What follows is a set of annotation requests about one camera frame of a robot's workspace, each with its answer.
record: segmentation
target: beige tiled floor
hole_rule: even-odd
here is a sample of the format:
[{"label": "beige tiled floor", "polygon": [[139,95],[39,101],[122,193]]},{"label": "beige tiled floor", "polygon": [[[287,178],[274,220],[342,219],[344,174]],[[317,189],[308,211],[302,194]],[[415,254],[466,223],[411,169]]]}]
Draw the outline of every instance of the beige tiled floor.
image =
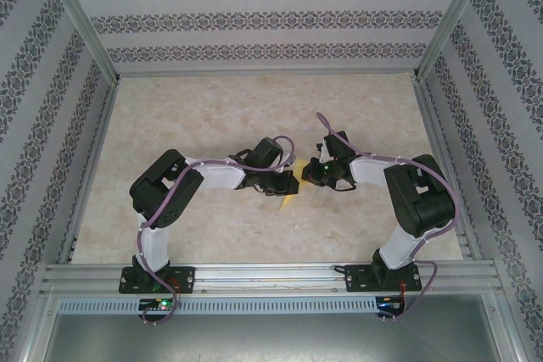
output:
[{"label": "beige tiled floor", "polygon": [[[166,149],[220,159],[286,134],[308,160],[326,135],[317,110],[365,151],[430,153],[407,74],[123,79],[73,261],[130,262],[137,221],[128,190]],[[363,261],[395,227],[381,187],[339,193],[305,184],[279,210],[282,200],[253,189],[197,192],[172,226],[171,260]],[[419,258],[461,259],[455,234],[434,239]]]}]

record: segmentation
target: yellow object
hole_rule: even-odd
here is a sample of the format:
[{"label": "yellow object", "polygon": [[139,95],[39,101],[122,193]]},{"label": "yellow object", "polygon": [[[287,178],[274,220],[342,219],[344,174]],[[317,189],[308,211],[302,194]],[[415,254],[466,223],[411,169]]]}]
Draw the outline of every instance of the yellow object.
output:
[{"label": "yellow object", "polygon": [[[309,161],[300,160],[300,159],[296,159],[296,161],[294,162],[294,177],[296,177],[296,180],[298,180],[299,182],[298,193],[299,193],[299,190],[301,190],[302,186],[307,182],[307,181],[302,180],[302,170],[308,164],[309,164]],[[281,208],[284,207],[293,197],[295,197],[295,195],[285,196],[285,198],[283,199],[283,203],[281,204]]]}]

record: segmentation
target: robotic arm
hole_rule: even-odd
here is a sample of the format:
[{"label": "robotic arm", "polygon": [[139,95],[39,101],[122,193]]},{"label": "robotic arm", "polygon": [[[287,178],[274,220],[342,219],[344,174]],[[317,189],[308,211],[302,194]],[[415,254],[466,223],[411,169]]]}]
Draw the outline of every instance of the robotic arm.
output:
[{"label": "robotic arm", "polygon": [[[348,141],[344,131],[338,134]],[[439,181],[414,165],[362,157],[334,135],[324,137],[317,149],[321,157],[311,159],[303,170],[303,180],[334,191],[351,191],[364,182],[388,187],[398,225],[373,255],[371,272],[379,287],[398,287],[412,265],[413,250],[453,218],[451,196]],[[424,154],[413,161],[442,176],[432,156]],[[350,187],[338,188],[339,183]]]},{"label": "robotic arm", "polygon": [[[260,190],[257,191],[267,196],[298,193],[299,183],[292,170],[286,171],[281,167],[275,171],[262,172],[235,166],[242,164],[245,167],[264,169],[273,164],[289,162],[289,155],[290,153],[283,152],[277,142],[266,137],[253,150],[246,149],[229,156],[221,160],[222,164],[202,164],[190,169],[160,216],[151,226],[142,230],[142,253],[151,271],[159,273],[159,270],[167,268],[170,263],[167,253],[170,225],[181,216],[196,191],[258,187]],[[151,220],[165,201],[170,191],[168,186],[176,181],[183,169],[197,162],[199,160],[185,158],[176,150],[168,150],[132,184],[130,195],[140,228],[143,223]],[[140,274],[147,274],[139,251],[133,257],[132,263]]]}]

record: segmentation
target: floor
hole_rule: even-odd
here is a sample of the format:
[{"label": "floor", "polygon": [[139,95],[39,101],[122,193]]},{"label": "floor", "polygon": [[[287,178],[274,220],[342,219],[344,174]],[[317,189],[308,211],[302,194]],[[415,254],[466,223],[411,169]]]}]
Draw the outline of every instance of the floor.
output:
[{"label": "floor", "polygon": [[[326,136],[315,112],[364,151],[415,157],[430,146],[408,74],[123,79],[81,224],[74,263],[129,263],[131,184],[167,149],[221,159],[286,134],[297,157]],[[171,228],[174,263],[366,261],[396,225],[386,188],[334,192],[305,183],[283,199],[253,189],[197,192]],[[419,259],[462,259],[454,231]]]}]

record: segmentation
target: patterned wallpaper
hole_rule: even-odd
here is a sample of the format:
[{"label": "patterned wallpaper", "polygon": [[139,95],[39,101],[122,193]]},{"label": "patterned wallpaper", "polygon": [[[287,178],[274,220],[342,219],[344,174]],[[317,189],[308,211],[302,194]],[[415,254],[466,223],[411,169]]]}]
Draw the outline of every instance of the patterned wallpaper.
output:
[{"label": "patterned wallpaper", "polygon": [[121,74],[414,69],[451,0],[81,0]]},{"label": "patterned wallpaper", "polygon": [[81,192],[111,87],[59,0],[0,0],[0,361]]},{"label": "patterned wallpaper", "polygon": [[470,0],[427,86],[484,255],[543,360],[542,0]]}]

